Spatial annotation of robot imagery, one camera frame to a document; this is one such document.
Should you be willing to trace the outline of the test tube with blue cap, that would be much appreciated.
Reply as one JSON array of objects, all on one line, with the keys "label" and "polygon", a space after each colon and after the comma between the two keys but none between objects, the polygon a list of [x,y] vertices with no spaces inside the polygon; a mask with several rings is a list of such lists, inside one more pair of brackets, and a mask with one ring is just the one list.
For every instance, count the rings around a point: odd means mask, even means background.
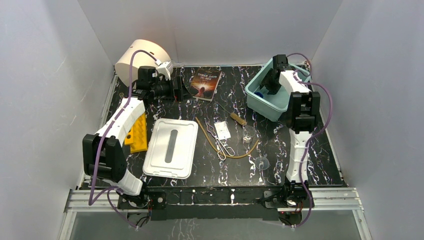
[{"label": "test tube with blue cap", "polygon": [[262,99],[264,98],[264,95],[261,92],[255,92],[254,94]]}]

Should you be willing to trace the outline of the test tube brush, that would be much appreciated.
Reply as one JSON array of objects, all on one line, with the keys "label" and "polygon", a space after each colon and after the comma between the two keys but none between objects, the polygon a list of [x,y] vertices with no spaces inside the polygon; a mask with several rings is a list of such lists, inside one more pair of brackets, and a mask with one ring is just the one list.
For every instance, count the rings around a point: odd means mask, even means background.
[{"label": "test tube brush", "polygon": [[243,118],[241,118],[239,115],[237,115],[235,112],[230,112],[229,110],[226,110],[221,104],[216,103],[219,107],[221,107],[225,112],[229,113],[229,116],[236,121],[241,126],[246,126],[247,121]]}]

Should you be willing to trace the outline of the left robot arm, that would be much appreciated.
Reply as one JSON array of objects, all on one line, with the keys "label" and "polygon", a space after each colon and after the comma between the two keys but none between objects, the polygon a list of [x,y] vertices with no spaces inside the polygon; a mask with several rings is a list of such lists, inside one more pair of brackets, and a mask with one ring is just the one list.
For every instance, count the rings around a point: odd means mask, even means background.
[{"label": "left robot arm", "polygon": [[149,194],[142,190],[143,181],[126,166],[125,139],[148,104],[156,100],[182,102],[189,99],[190,94],[181,76],[171,77],[163,67],[151,66],[138,68],[137,78],[128,90],[105,125],[82,139],[83,169],[92,177],[92,189],[97,180],[105,181],[130,196],[135,207],[144,208],[149,203]]}]

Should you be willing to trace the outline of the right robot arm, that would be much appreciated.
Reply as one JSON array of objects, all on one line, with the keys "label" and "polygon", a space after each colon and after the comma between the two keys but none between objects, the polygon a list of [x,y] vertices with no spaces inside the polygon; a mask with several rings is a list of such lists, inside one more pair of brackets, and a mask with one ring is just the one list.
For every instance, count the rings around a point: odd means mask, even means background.
[{"label": "right robot arm", "polygon": [[259,84],[263,95],[274,96],[285,90],[288,103],[285,124],[290,133],[290,163],[286,172],[287,181],[304,184],[307,180],[307,169],[304,163],[308,151],[308,140],[318,124],[317,116],[321,95],[307,87],[307,83],[299,79],[285,54],[272,57],[272,67]]}]

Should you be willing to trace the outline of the teal plastic bin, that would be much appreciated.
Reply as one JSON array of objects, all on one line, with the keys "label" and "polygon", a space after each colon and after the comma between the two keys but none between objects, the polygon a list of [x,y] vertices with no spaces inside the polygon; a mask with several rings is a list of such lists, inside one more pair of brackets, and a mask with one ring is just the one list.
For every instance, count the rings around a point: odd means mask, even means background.
[{"label": "teal plastic bin", "polygon": [[[247,106],[272,122],[276,122],[286,111],[289,111],[289,119],[302,115],[301,111],[310,111],[310,115],[316,115],[321,95],[317,91],[310,90],[307,87],[308,82],[299,78],[300,67],[288,62],[289,70],[280,73],[281,88],[277,94],[267,94],[268,90],[262,88],[262,80],[272,68],[272,58],[245,87]],[[255,95],[255,92],[261,92],[263,98]]]}]

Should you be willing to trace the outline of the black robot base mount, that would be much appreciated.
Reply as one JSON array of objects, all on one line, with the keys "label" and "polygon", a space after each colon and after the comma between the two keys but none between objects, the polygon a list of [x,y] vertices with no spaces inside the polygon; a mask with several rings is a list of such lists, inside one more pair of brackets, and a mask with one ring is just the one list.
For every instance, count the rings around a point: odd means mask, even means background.
[{"label": "black robot base mount", "polygon": [[150,210],[154,221],[173,219],[250,219],[302,221],[302,211],[315,206],[313,194],[302,185],[242,187],[158,187],[143,189],[138,196],[123,194],[120,210]]}]

